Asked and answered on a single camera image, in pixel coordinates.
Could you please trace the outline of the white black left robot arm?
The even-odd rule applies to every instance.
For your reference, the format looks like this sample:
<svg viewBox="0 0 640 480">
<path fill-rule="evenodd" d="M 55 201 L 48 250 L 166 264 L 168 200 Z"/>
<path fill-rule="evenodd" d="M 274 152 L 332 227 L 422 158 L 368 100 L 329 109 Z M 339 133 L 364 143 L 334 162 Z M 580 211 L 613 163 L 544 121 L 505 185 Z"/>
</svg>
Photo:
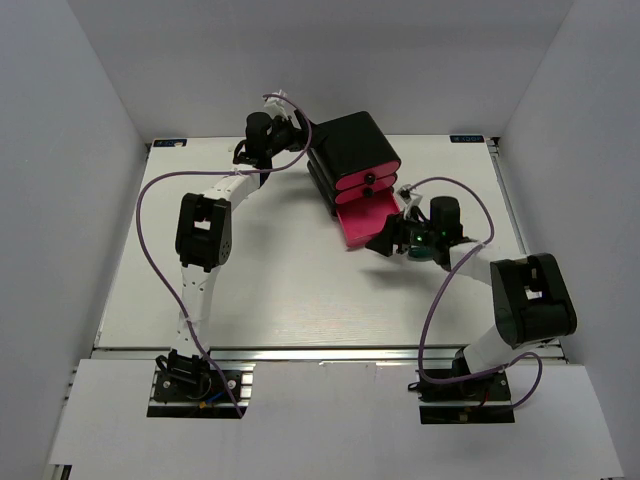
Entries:
<svg viewBox="0 0 640 480">
<path fill-rule="evenodd" d="M 214 285 L 232 249 L 233 210 L 264 185 L 275 155 L 284 150 L 304 155 L 310 147 L 310 121 L 298 109 L 294 115 L 298 128 L 289 117 L 250 114 L 245 139 L 234 155 L 237 163 L 252 170 L 224 176 L 201 193 L 183 196 L 175 241 L 182 274 L 182 307 L 172 353 L 198 358 L 207 349 Z"/>
</svg>

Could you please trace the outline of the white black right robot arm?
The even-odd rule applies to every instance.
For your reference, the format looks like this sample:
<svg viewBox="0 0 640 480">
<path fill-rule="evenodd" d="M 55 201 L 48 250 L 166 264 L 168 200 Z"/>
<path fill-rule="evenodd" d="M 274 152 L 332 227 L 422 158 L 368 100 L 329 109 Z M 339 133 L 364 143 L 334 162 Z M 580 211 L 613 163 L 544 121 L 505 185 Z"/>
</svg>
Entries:
<svg viewBox="0 0 640 480">
<path fill-rule="evenodd" d="M 456 354 L 449 376 L 435 378 L 424 368 L 418 370 L 425 382 L 452 384 L 463 398 L 477 397 L 489 376 L 533 357 L 529 346 L 570 336 L 577 329 L 556 258 L 548 253 L 503 258 L 488 243 L 465 236 L 460 205 L 453 197 L 433 198 L 427 214 L 412 205 L 388 216 L 366 247 L 385 257 L 403 254 L 432 261 L 446 271 L 445 286 L 461 275 L 490 287 L 494 323 Z"/>
</svg>

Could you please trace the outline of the pink bottom drawer black knob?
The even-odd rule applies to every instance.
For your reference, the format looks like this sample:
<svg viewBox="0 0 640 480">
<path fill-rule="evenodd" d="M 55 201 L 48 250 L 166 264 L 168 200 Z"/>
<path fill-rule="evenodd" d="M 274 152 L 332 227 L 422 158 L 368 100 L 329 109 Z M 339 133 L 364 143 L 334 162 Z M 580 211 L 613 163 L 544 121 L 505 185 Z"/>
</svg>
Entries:
<svg viewBox="0 0 640 480">
<path fill-rule="evenodd" d="M 390 189 L 336 207 L 348 248 L 364 246 L 380 233 L 389 215 L 399 212 L 400 208 Z"/>
</svg>

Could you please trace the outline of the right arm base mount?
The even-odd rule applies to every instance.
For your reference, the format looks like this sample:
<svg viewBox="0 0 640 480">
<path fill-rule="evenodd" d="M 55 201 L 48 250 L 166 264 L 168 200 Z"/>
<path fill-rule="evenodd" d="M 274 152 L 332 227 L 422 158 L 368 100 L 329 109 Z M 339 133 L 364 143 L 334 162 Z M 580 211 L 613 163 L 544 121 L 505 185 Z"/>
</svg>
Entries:
<svg viewBox="0 0 640 480">
<path fill-rule="evenodd" d="M 507 377 L 498 373 L 479 380 L 434 384 L 419 378 L 409 383 L 417 394 L 423 425 L 513 424 L 515 415 Z"/>
</svg>

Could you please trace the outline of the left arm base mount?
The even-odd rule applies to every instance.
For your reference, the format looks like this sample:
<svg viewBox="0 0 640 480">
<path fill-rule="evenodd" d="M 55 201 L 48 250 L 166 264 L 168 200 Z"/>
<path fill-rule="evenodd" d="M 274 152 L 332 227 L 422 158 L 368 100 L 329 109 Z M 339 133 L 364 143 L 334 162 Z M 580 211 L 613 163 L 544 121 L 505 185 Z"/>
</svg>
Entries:
<svg viewBox="0 0 640 480">
<path fill-rule="evenodd" d="M 148 418 L 240 419 L 246 412 L 249 372 L 222 369 L 175 350 L 155 358 Z"/>
</svg>

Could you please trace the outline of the large green handled screwdriver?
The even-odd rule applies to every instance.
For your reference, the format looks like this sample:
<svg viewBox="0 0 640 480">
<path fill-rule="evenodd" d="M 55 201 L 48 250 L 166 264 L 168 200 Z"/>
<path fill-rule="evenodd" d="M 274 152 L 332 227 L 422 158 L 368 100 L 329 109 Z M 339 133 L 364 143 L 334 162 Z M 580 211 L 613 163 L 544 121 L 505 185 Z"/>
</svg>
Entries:
<svg viewBox="0 0 640 480">
<path fill-rule="evenodd" d="M 411 261 L 419 262 L 432 261 L 433 253 L 428 247 L 411 247 L 407 252 L 407 258 Z"/>
</svg>

